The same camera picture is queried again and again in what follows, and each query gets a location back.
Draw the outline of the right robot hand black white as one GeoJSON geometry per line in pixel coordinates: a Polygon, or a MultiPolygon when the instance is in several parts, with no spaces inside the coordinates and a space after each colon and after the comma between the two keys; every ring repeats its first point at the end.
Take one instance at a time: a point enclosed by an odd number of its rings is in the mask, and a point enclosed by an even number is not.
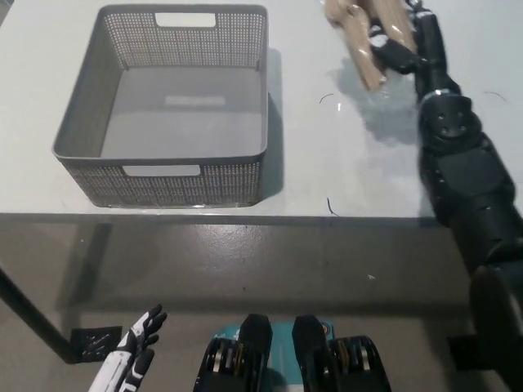
{"type": "Polygon", "coordinates": [[[414,49],[393,39],[383,27],[382,19],[370,21],[369,43],[374,57],[398,74],[415,75],[419,100],[436,90],[460,95],[460,86],[449,76],[445,45],[436,15],[421,1],[403,1],[409,18],[414,49]]]}

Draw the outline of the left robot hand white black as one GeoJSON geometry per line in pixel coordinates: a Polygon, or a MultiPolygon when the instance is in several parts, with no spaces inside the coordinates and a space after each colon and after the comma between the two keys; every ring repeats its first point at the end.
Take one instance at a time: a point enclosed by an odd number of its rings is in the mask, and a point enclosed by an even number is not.
{"type": "Polygon", "coordinates": [[[154,345],[167,313],[158,304],[145,312],[105,358],[89,392],[138,391],[154,359],[154,345]]]}

